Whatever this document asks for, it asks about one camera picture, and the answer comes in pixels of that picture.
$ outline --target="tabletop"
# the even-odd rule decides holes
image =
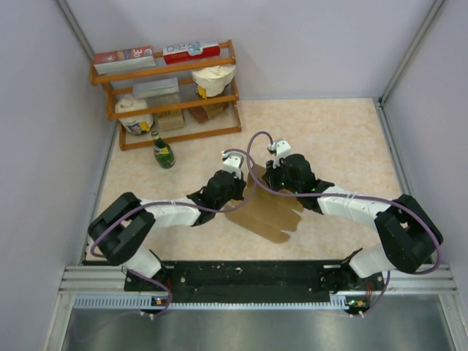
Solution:
[[[151,148],[121,151],[116,141],[98,214],[124,192],[152,200],[196,192],[221,169],[222,150],[246,149],[259,130],[287,140],[318,178],[366,195],[401,194],[372,99],[241,100],[238,109],[242,132],[171,144],[176,162],[169,170],[156,163]],[[260,165],[271,159],[267,145],[266,137],[254,143],[252,156]],[[297,230],[282,244],[218,214],[199,227],[151,230],[143,245],[163,260],[323,260],[379,242],[375,232],[347,219],[307,210],[300,215]]]

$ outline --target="gray floor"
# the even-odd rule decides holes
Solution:
[[[87,337],[117,310],[75,310],[76,335]],[[119,318],[63,351],[446,351],[454,350],[437,297],[387,296],[367,318],[341,311],[172,311],[153,322],[139,314]]]

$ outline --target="gray wall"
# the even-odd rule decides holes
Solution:
[[[112,124],[53,1],[0,11],[0,349],[41,350]]]
[[[450,0],[388,103],[418,199],[468,307],[468,2]]]
[[[433,0],[68,0],[97,51],[232,39],[244,99],[379,97]]]

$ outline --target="red and white box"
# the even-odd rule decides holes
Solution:
[[[150,45],[94,55],[94,68],[100,75],[155,66]]]
[[[162,57],[166,64],[206,59],[220,54],[221,48],[216,40],[200,40],[199,42],[167,46],[162,49]]]

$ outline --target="shelf rack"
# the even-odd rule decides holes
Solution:
[[[235,78],[232,80],[230,85],[225,89],[227,93],[217,97],[211,97],[207,99],[202,99],[201,97],[194,97],[189,101],[183,101],[176,104],[171,105],[157,105],[151,106],[143,110],[125,112],[125,113],[116,113],[115,106],[118,101],[118,96],[123,94],[128,94],[133,91],[133,87],[128,88],[113,88],[111,83],[118,82],[122,80],[134,80],[138,78],[147,78],[156,75],[167,75],[170,73],[177,73],[183,71],[191,71],[193,69],[201,69],[206,67],[212,67],[222,64],[235,64],[235,52],[233,43],[231,40],[226,42],[219,43],[219,47],[221,49],[225,49],[228,51],[227,57],[215,57],[215,58],[207,58],[203,60],[197,61],[190,61],[185,62],[183,64],[171,64],[171,65],[164,65],[161,67],[152,67],[149,69],[141,69],[134,72],[123,72],[117,73],[112,75],[99,75],[94,68],[94,62],[91,61],[91,66],[89,69],[89,81],[94,86],[100,84],[104,89],[106,95],[106,117],[108,120],[113,121],[120,118],[132,117],[132,116],[139,116],[145,115],[148,113],[161,113],[164,111],[169,110],[179,110],[179,109],[187,109],[190,107],[197,107],[197,106],[204,106],[204,105],[212,105],[222,102],[229,102],[232,106],[233,113],[235,116],[235,123],[231,127],[225,127],[220,129],[214,130],[206,130],[203,132],[195,132],[195,133],[188,133],[188,134],[180,134],[170,137],[165,137],[165,140],[169,143],[174,143],[178,141],[185,141],[191,139],[198,139],[201,137],[212,137],[216,135],[225,135],[230,133],[240,132],[242,130],[241,119],[239,117],[238,108],[237,108],[237,101],[239,100],[239,92],[238,87],[235,82]],[[159,51],[153,55],[155,59],[162,58],[162,51]],[[191,78],[180,78],[178,79],[178,84],[180,86],[185,86],[189,84],[194,84],[193,79]],[[125,130],[122,124],[119,124],[119,140],[118,144],[121,150],[129,150],[133,148],[143,148],[152,146],[153,143],[151,140],[144,140],[141,142],[136,143],[127,143],[127,131]]]

